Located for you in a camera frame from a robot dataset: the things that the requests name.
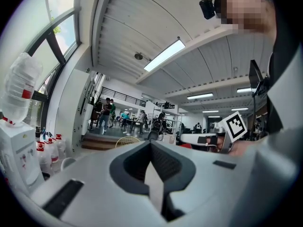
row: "black frame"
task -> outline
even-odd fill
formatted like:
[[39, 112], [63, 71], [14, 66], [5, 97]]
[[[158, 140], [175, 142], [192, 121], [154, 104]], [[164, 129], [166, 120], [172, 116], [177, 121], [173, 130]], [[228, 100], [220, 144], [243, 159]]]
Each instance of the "black frame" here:
[[[48, 8], [48, 0], [45, 0], [46, 6]], [[67, 61], [72, 56], [72, 54], [76, 51], [76, 49], [81, 44], [80, 41], [80, 31], [79, 31], [79, 12], [80, 12], [80, 0], [74, 0], [74, 7], [60, 16], [55, 18], [51, 21], [34, 39], [33, 41], [27, 46], [25, 52], [28, 53], [30, 56], [33, 56], [39, 46], [42, 44], [44, 40], [47, 40], [52, 52], [54, 53], [55, 57], [57, 58], [59, 64], [54, 68], [54, 70], [50, 73], [50, 75], [55, 71], [54, 76], [52, 76], [49, 83], [49, 90], [47, 91], [47, 95], [39, 93], [37, 91], [34, 92], [32, 99], [36, 101], [41, 101], [44, 103], [41, 115], [41, 124], [40, 127], [46, 127], [46, 118], [47, 112], [50, 104], [50, 100], [52, 98], [53, 90], [55, 85], [60, 77], [63, 68], [65, 67]], [[54, 29], [60, 25], [63, 21], [65, 21], [70, 16], [74, 15], [74, 31], [75, 31], [75, 42], [68, 48], [68, 50], [62, 54], [61, 49], [58, 45], [56, 36], [54, 34]]]

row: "ceiling beam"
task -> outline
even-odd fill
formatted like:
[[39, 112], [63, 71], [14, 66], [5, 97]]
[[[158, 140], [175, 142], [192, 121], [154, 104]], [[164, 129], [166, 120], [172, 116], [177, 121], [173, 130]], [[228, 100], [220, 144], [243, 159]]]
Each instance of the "ceiling beam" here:
[[109, 0], [99, 0], [96, 8], [92, 31], [92, 60], [93, 66], [98, 66], [98, 47], [102, 22]]
[[189, 95], [198, 94], [199, 92], [209, 91], [211, 89], [234, 86], [237, 84], [245, 84], [245, 83], [247, 83], [247, 84], [250, 83], [249, 77], [234, 78], [234, 79], [214, 82], [214, 83], [210, 83], [210, 84], [206, 84], [206, 85], [202, 85], [202, 86], [187, 88], [187, 89], [184, 89], [184, 90], [181, 90], [178, 92], [166, 94], [165, 97], [169, 98], [169, 97], [180, 96], [180, 95], [189, 96]]
[[249, 99], [251, 99], [251, 96], [239, 96], [239, 97], [230, 97], [230, 98], [216, 99], [216, 100], [195, 101], [195, 102], [180, 104], [180, 106], [181, 107], [188, 107], [188, 106], [201, 105], [201, 104], [202, 105], [222, 104], [222, 103], [231, 103], [231, 102], [249, 100]]
[[155, 69], [151, 71], [146, 71], [141, 77], [138, 78], [136, 83], [143, 81], [145, 78], [149, 77], [151, 74], [155, 73], [157, 70], [161, 69], [165, 65], [171, 63], [175, 59], [179, 58], [182, 55], [185, 55], [186, 53], [192, 51], [195, 48], [198, 48], [204, 44], [207, 44], [211, 41], [214, 41], [216, 39], [219, 39], [221, 37], [231, 35], [234, 33], [234, 30], [224, 28], [223, 26], [220, 26], [214, 30], [208, 31], [207, 33], [200, 35], [199, 37], [193, 39], [192, 41], [185, 44], [185, 48], [179, 51], [178, 53], [174, 54], [172, 57], [168, 58], [166, 61], [161, 63], [159, 66], [157, 66]]

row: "black slot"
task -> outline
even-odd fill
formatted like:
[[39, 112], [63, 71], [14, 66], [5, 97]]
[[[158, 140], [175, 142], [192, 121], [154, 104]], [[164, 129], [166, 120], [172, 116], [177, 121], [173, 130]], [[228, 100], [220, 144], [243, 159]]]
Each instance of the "black slot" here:
[[84, 100], [83, 100], [82, 107], [81, 107], [81, 111], [80, 111], [80, 115], [82, 114], [83, 107], [84, 107], [84, 104], [85, 104], [85, 100], [86, 100], [86, 98], [84, 98]]
[[70, 180], [49, 200], [43, 209], [54, 217], [59, 218], [83, 185], [82, 182]]
[[217, 166], [222, 166], [222, 167], [225, 167], [225, 168], [228, 168], [231, 170], [233, 170], [236, 167], [236, 164], [225, 162], [225, 161], [214, 161], [213, 164], [217, 165]]
[[206, 144], [207, 143], [206, 139], [207, 137], [199, 136], [198, 144]]

